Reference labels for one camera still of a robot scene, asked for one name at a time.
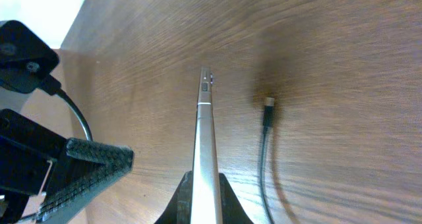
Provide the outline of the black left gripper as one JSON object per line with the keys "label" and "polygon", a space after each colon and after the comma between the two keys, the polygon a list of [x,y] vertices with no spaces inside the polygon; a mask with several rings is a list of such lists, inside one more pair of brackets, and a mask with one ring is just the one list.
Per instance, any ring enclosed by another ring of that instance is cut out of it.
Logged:
{"label": "black left gripper", "polygon": [[15,223],[29,197],[47,196],[37,223],[68,223],[132,170],[134,152],[66,139],[12,109],[1,110],[1,222]]}

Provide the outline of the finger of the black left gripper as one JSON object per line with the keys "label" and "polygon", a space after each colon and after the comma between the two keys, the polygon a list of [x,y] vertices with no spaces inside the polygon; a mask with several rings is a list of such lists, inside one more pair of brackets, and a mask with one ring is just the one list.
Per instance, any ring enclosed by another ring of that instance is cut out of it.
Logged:
{"label": "finger of the black left gripper", "polygon": [[[237,199],[226,176],[220,173],[219,179],[223,223],[253,224]],[[190,223],[192,181],[193,172],[186,172],[171,197],[169,204],[166,206],[163,214],[156,220],[155,224]]]}

